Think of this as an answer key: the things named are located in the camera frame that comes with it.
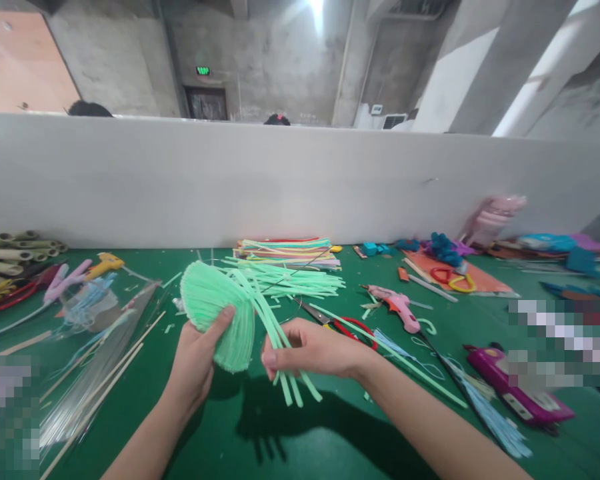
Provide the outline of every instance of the pink glue gun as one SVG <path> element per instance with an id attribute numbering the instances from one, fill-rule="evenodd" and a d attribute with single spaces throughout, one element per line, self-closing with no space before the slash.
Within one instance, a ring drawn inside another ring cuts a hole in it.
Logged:
<path id="1" fill-rule="evenodd" d="M 409 310 L 410 301 L 408 296 L 394 292 L 393 290 L 378 287 L 377 285 L 360 286 L 368 290 L 368 292 L 378 300 L 387 302 L 389 311 L 398 312 L 406 331 L 409 333 L 418 333 L 420 331 L 420 323 L 413 316 L 411 310 Z"/>

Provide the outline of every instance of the black hair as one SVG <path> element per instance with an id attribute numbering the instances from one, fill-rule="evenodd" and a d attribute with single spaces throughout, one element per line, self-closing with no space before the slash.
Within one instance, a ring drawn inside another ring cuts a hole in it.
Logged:
<path id="1" fill-rule="evenodd" d="M 111 112 L 99 103 L 76 101 L 67 112 L 72 117 L 113 117 Z"/>
<path id="2" fill-rule="evenodd" d="M 274 113 L 267 119 L 265 125 L 286 125 L 287 127 L 290 127 L 291 122 L 284 115 Z"/>

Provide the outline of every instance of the green table surface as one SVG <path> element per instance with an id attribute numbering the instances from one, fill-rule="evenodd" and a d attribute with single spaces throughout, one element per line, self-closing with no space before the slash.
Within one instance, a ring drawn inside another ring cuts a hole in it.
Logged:
<path id="1" fill-rule="evenodd" d="M 216 249 L 214 257 L 222 258 L 230 252 Z M 163 280 L 182 272 L 197 259 L 196 250 L 189 249 L 117 250 L 112 253 L 120 256 L 132 270 Z M 200 250 L 200 253 L 203 259 L 211 258 L 209 250 Z M 369 298 L 358 285 L 376 284 L 432 305 L 432 311 L 412 309 L 416 316 L 435 324 L 438 335 L 430 336 L 430 340 L 438 350 L 460 361 L 470 373 L 474 372 L 465 360 L 462 344 L 484 347 L 498 341 L 504 348 L 509 348 L 514 333 L 509 325 L 507 299 L 464 295 L 458 303 L 451 303 L 414 282 L 401 283 L 396 272 L 396 268 L 403 265 L 401 254 L 391 259 L 378 256 L 361 260 L 347 246 L 337 256 L 343 268 L 338 275 L 347 282 L 347 288 L 340 290 L 338 297 L 316 301 L 328 310 L 341 316 L 360 318 L 363 313 L 360 305 L 368 303 Z M 97 251 L 71 251 L 60 259 L 68 261 L 74 268 L 86 258 L 97 260 Z M 541 279 L 560 284 L 587 284 L 579 277 L 522 273 L 488 257 L 471 257 L 470 260 L 512 286 L 524 299 L 553 299 L 542 290 Z M 126 302 L 137 289 L 127 292 L 124 288 L 134 285 L 142 286 L 143 282 L 121 271 L 113 290 L 122 302 Z M 0 328 L 38 308 L 41 297 L 38 293 L 0 313 Z M 51 479 L 99 478 L 158 400 L 169 375 L 180 327 L 186 321 L 184 315 L 175 315 L 176 309 L 170 299 L 165 302 L 164 310 L 166 315 L 147 336 L 144 348 L 102 404 L 88 434 L 61 460 Z M 58 328 L 61 324 L 61 319 L 55 318 L 58 311 L 59 306 L 54 305 L 44 314 L 0 336 L 0 351 Z M 294 316 L 306 317 L 304 312 L 298 311 L 296 303 L 287 299 L 282 299 L 281 308 L 274 312 L 280 321 Z M 399 318 L 387 308 L 373 312 L 366 323 L 370 328 L 381 327 L 394 342 L 420 361 L 437 365 L 428 350 L 411 342 Z M 168 325 L 174 327 L 166 332 Z M 268 382 L 259 361 L 264 336 L 260 324 L 256 328 L 253 361 L 247 372 L 231 375 L 216 369 L 209 398 L 187 426 L 166 478 L 234 478 L 237 473 L 247 479 L 436 478 L 380 408 L 366 401 L 363 389 L 350 379 L 312 375 L 324 400 L 316 403 L 301 385 L 304 408 L 286 407 L 280 386 L 273 387 Z M 21 355 L 32 355 L 40 366 L 39 378 L 33 381 L 35 390 L 46 391 L 53 384 L 46 378 L 48 374 L 63 366 L 88 338 L 85 333 L 62 341 L 44 341 L 21 351 Z M 50 405 L 46 401 L 40 405 L 40 418 L 70 384 L 71 377 L 49 397 Z M 460 395 L 450 379 L 443 384 Z M 533 456 L 520 460 L 519 464 L 535 479 L 600 479 L 600 394 L 592 388 L 574 388 L 560 390 L 556 396 L 577 415 L 562 424 L 558 437 L 527 427 L 500 401 L 493 402 L 528 438 Z M 448 401 L 445 403 L 482 431 L 470 409 L 455 407 Z M 56 446 L 45 458 L 41 470 L 46 469 L 58 450 L 59 446 Z"/>

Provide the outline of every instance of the purple case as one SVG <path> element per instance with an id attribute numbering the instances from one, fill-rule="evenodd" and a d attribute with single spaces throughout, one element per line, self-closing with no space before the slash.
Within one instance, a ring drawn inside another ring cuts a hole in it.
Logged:
<path id="1" fill-rule="evenodd" d="M 500 350 L 474 349 L 467 361 L 526 424 L 544 427 L 575 417 L 568 406 L 548 392 L 527 393 L 510 386 L 507 356 Z"/>

